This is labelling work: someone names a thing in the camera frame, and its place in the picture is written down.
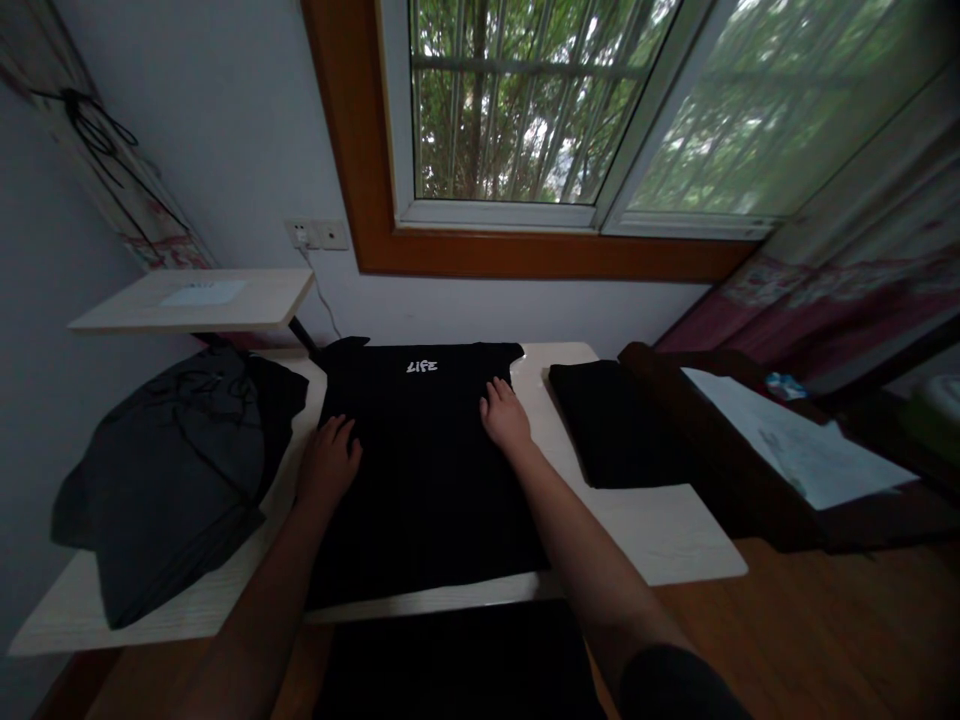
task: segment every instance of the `paper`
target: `paper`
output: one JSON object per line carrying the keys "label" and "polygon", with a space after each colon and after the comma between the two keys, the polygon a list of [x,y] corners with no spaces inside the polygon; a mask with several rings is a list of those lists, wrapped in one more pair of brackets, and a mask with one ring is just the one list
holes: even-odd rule
{"label": "paper", "polygon": [[246,280],[190,283],[177,290],[173,295],[164,298],[160,302],[160,307],[226,305],[237,296],[246,284]]}
{"label": "paper", "polygon": [[728,377],[683,368],[727,420],[816,510],[883,492],[917,476]]}

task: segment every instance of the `black strap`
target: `black strap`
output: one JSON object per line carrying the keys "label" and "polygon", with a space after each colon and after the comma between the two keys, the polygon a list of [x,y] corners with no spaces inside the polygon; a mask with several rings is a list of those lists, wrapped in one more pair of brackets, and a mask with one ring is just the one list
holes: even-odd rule
{"label": "black strap", "polygon": [[[95,98],[87,95],[86,93],[82,93],[79,90],[74,90],[73,88],[63,88],[59,93],[48,93],[41,90],[30,90],[30,92],[39,97],[45,97],[51,100],[58,100],[62,102],[67,113],[67,118],[69,118],[74,132],[77,133],[77,137],[80,138],[80,141],[87,148],[90,156],[96,161],[97,165],[100,166],[100,169],[103,170],[104,174],[113,180],[118,187],[123,187],[123,183],[121,183],[116,176],[107,169],[106,165],[103,164],[101,156],[111,158],[115,163],[117,163],[117,165],[122,167],[127,172],[127,175],[129,175],[133,181],[136,182],[137,185],[139,185],[140,188],[147,193],[147,195],[149,195],[154,202],[157,203],[157,205],[162,207],[167,215],[172,217],[176,223],[183,228],[185,233],[188,235],[190,234],[190,228],[188,228],[183,221],[180,220],[180,218],[174,215],[173,211],[170,210],[170,208],[168,208],[166,204],[160,198],[158,198],[153,191],[148,188],[142,180],[140,180],[140,178],[137,177],[137,174],[128,168],[120,159],[116,143],[113,141],[113,138],[103,129],[101,123],[105,122],[111,128],[113,128],[114,132],[117,133],[120,139],[130,147],[136,147],[140,144],[140,141],[137,140],[136,135],[114,120]],[[150,242],[145,234],[144,239],[146,239],[148,243]]]}

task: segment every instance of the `pink curtain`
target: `pink curtain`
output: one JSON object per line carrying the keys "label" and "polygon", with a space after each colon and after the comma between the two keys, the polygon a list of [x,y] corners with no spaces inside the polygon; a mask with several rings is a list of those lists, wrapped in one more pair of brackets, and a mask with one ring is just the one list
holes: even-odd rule
{"label": "pink curtain", "polygon": [[809,381],[960,303],[960,151],[950,133],[856,222],[779,234],[657,343],[741,350]]}
{"label": "pink curtain", "polygon": [[0,80],[33,104],[77,180],[144,270],[213,262],[136,138],[111,118],[49,0],[0,2]]}

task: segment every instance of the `wooden floor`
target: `wooden floor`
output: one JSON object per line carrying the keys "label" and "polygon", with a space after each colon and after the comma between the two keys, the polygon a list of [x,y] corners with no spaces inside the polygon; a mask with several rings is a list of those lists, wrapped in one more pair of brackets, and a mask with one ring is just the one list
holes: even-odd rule
{"label": "wooden floor", "polygon": [[[736,545],[745,577],[656,593],[754,717],[960,717],[960,543],[868,556]],[[331,631],[301,631],[276,720],[310,717]],[[128,648],[88,719],[164,717],[206,645]]]}

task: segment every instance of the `green foliage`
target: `green foliage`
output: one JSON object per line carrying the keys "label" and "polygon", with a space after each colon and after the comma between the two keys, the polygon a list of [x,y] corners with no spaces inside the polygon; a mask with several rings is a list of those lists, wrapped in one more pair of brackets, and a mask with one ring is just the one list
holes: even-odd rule
{"label": "green foliage", "polygon": [[[740,0],[631,208],[755,209],[889,59],[911,0],[891,3]],[[415,56],[554,64],[415,70],[418,197],[595,202],[678,4],[411,0]]]}
{"label": "green foliage", "polygon": [[[458,31],[456,0],[411,1],[411,44],[428,57],[617,62],[649,70],[676,5],[463,0]],[[549,71],[415,72],[418,196],[425,198],[593,202],[642,89],[635,79]]]}

